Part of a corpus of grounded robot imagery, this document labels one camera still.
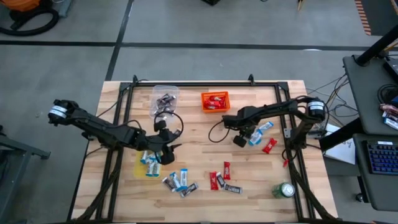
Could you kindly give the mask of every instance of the concrete floor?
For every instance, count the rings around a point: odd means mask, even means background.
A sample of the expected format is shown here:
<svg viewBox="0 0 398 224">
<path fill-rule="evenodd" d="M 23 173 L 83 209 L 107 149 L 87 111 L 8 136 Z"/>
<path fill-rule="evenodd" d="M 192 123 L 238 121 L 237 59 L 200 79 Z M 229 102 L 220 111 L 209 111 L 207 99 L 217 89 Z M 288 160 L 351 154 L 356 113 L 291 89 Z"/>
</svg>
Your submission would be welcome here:
<svg viewBox="0 0 398 224">
<path fill-rule="evenodd" d="M 115 42 L 128 0 L 75 1 L 70 16 L 49 32 L 0 40 Z M 354 0 L 222 0 L 210 7 L 199 0 L 135 0 L 123 42 L 369 46 L 378 39 L 363 32 Z M 46 15 L 27 24 L 43 23 Z M 9 25 L 0 8 L 0 26 Z M 361 52 L 122 47 L 112 80 L 305 80 L 316 88 L 342 74 L 341 59 Z M 47 111 L 56 98 L 71 99 L 95 113 L 113 47 L 0 45 L 0 124 L 9 137 L 51 151 L 29 164 L 12 219 L 62 222 L 70 203 L 87 141 L 77 128 L 53 127 Z M 319 90 L 329 95 L 333 86 Z M 349 86 L 341 92 L 354 106 Z M 327 96 L 314 93 L 324 100 Z M 344 123 L 352 118 L 342 118 Z M 330 176 L 339 217 L 370 222 L 396 221 L 398 213 L 378 212 L 353 201 L 356 178 Z"/>
</svg>

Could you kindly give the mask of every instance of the keyboard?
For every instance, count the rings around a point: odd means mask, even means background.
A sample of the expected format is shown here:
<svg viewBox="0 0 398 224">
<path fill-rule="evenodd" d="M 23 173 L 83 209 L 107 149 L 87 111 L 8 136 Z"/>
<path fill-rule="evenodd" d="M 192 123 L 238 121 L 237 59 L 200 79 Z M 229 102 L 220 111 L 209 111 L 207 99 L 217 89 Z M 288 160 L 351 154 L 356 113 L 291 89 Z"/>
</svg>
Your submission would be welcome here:
<svg viewBox="0 0 398 224">
<path fill-rule="evenodd" d="M 398 143 L 366 141 L 372 174 L 398 175 Z"/>
</svg>

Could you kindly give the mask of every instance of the black hose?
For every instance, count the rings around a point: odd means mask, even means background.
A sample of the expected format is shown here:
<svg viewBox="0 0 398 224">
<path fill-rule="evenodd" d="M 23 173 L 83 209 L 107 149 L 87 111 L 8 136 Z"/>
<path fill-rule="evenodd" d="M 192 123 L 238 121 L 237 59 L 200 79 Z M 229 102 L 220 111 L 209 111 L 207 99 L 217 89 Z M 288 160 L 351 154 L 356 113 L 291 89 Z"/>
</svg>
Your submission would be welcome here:
<svg viewBox="0 0 398 224">
<path fill-rule="evenodd" d="M 46 25 L 36 28 L 36 29 L 31 29 L 31 30 L 23 30 L 23 31 L 17 30 L 20 27 L 22 27 L 27 21 L 31 20 L 33 17 L 41 15 L 41 14 L 46 14 L 46 13 L 52 14 L 51 21 L 49 23 L 47 23 Z M 0 27 L 0 33 L 6 34 L 6 35 L 18 36 L 18 37 L 26 37 L 26 36 L 31 36 L 31 35 L 42 34 L 44 32 L 47 32 L 51 28 L 53 28 L 57 24 L 59 19 L 60 19 L 60 16 L 56 10 L 49 8 L 49 7 L 38 7 L 37 9 L 23 13 L 21 15 L 21 17 L 18 18 L 18 20 L 11 26 L 12 30 L 8 30 L 8 29 Z"/>
</svg>

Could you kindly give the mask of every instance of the green soda can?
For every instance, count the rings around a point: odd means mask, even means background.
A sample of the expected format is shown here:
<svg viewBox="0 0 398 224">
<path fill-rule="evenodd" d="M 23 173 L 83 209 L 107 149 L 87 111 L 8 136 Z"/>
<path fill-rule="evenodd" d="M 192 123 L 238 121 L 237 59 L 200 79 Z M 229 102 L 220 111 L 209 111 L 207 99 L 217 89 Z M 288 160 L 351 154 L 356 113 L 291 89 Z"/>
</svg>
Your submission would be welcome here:
<svg viewBox="0 0 398 224">
<path fill-rule="evenodd" d="M 272 194 L 275 198 L 290 198 L 294 195 L 295 189 L 292 184 L 284 182 L 275 185 Z"/>
</svg>

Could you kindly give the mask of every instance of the red plastic basket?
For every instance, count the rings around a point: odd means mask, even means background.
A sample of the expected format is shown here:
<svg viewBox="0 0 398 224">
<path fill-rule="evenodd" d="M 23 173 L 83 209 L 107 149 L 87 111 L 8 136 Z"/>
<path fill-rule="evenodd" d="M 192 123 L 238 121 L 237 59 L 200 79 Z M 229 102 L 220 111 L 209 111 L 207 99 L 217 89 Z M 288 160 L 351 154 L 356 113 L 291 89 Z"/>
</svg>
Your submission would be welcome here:
<svg viewBox="0 0 398 224">
<path fill-rule="evenodd" d="M 218 97 L 224 97 L 225 96 L 225 105 L 226 108 L 223 109 L 214 109 L 214 110 L 209 110 L 205 108 L 205 101 L 209 99 L 211 96 L 218 96 Z M 218 112 L 227 112 L 230 108 L 231 105 L 229 104 L 229 95 L 227 91 L 222 91 L 222 92 L 209 92 L 209 93 L 201 93 L 201 108 L 203 112 L 205 113 L 218 113 Z"/>
</svg>

